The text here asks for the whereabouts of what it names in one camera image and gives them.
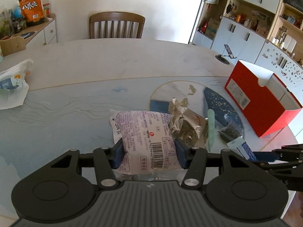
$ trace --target chair backrest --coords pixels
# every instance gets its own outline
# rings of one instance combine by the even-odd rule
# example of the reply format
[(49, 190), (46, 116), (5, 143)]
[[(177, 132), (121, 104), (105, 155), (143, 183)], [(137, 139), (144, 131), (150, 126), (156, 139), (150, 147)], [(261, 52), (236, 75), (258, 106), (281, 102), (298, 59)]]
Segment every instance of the chair backrest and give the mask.
[[(111, 26), (110, 30), (108, 31), (109, 21), (111, 22)], [(98, 23), (96, 30), (97, 37), (95, 37), (96, 22)], [(138, 23), (136, 38), (141, 38), (145, 23), (145, 18), (143, 16), (127, 12), (96, 13), (89, 18), (89, 38), (108, 38), (108, 35), (109, 38), (126, 38), (128, 36), (129, 38), (133, 38), (134, 23)]]
[(12, 37), (0, 41), (3, 56), (7, 56), (26, 49), (25, 39), (23, 37)]

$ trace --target red box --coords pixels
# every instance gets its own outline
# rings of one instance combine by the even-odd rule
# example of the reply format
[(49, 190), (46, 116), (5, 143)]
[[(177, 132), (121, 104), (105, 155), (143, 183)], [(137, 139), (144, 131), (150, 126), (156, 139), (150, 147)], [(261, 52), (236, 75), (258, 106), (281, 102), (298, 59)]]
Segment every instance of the red box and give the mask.
[(286, 127), (302, 109), (272, 71), (242, 60), (234, 67), (225, 90), (258, 137)]

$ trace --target orange snack bag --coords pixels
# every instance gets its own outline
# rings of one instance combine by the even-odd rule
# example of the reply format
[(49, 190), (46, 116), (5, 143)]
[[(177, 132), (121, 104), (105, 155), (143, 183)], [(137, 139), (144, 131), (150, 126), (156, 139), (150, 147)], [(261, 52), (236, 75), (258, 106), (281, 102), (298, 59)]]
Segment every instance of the orange snack bag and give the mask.
[(27, 26), (35, 26), (44, 22), (41, 0), (19, 0), (19, 4)]

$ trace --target floor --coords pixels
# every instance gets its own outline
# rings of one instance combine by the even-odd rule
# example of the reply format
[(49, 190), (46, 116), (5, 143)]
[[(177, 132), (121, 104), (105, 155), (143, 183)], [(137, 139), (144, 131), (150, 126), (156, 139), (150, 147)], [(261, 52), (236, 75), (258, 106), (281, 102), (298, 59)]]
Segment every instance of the floor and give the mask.
[(290, 227), (303, 227), (303, 192), (296, 193), (283, 220)]

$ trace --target metal screw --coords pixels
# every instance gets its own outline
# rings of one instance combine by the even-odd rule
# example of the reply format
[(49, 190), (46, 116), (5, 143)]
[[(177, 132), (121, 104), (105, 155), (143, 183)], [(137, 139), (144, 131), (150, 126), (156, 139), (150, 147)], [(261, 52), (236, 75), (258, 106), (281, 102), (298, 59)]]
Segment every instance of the metal screw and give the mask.
[(104, 187), (112, 187), (116, 184), (116, 181), (113, 179), (104, 179), (101, 181), (101, 185)]
[(199, 181), (195, 178), (188, 178), (184, 181), (184, 184), (187, 186), (197, 186)]

